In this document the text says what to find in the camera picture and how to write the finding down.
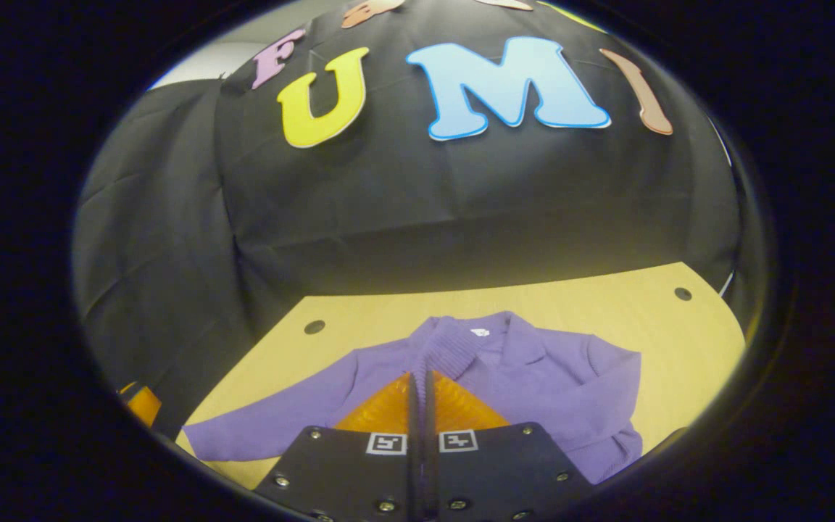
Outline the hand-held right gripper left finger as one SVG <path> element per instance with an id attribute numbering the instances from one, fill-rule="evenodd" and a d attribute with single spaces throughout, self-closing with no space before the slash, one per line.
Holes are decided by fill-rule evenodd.
<path id="1" fill-rule="evenodd" d="M 392 380 L 339 428 L 305 426 L 255 494 L 309 520 L 413 521 L 414 382 Z"/>

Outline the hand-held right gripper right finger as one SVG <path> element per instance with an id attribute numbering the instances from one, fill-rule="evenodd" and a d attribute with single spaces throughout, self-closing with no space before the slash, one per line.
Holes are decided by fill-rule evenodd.
<path id="1" fill-rule="evenodd" d="M 426 373 L 423 518 L 557 521 L 594 485 L 539 423 L 494 422 L 454 382 Z"/>

